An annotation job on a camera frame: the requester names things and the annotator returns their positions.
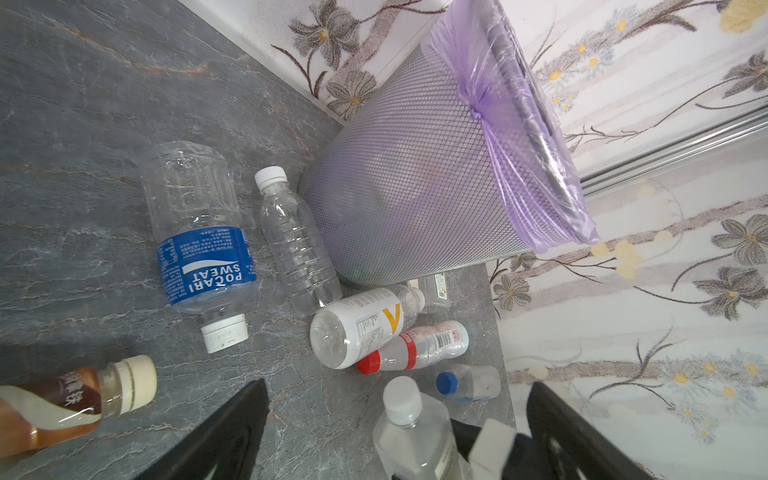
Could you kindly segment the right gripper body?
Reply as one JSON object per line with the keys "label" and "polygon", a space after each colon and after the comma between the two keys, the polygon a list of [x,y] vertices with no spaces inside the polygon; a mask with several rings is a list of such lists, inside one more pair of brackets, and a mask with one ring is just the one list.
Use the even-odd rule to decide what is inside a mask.
{"label": "right gripper body", "polygon": [[458,452],[475,479],[557,479],[548,450],[551,432],[530,435],[494,419],[480,426],[450,420]]}

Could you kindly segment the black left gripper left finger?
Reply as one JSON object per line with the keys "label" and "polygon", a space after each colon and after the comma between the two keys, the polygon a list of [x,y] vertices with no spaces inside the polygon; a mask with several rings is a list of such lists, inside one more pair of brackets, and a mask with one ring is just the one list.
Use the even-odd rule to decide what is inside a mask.
{"label": "black left gripper left finger", "polygon": [[268,415],[266,381],[251,381],[138,477],[249,479]]}

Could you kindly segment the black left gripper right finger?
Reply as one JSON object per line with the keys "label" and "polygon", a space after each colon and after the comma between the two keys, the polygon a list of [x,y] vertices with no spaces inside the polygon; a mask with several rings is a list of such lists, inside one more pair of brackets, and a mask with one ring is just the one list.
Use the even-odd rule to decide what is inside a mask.
{"label": "black left gripper right finger", "polygon": [[650,477],[546,384],[532,385],[526,413],[544,479]]}

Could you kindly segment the square clear bottle white cap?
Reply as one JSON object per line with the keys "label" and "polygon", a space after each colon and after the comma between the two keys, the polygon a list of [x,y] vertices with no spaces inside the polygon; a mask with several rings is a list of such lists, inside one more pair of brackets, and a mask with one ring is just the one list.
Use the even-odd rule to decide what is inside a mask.
{"label": "square clear bottle white cap", "polygon": [[374,427],[375,450],[388,479],[464,479],[446,406],[422,393],[408,376],[389,381],[384,412]]}

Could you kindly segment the red-cap clear bottle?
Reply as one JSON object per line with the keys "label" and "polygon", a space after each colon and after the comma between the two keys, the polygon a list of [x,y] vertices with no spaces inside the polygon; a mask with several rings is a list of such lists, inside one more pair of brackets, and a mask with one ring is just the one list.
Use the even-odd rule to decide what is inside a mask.
{"label": "red-cap clear bottle", "polygon": [[469,333],[458,321],[414,327],[358,361],[357,367],[363,375],[423,369],[463,355],[469,343]]}

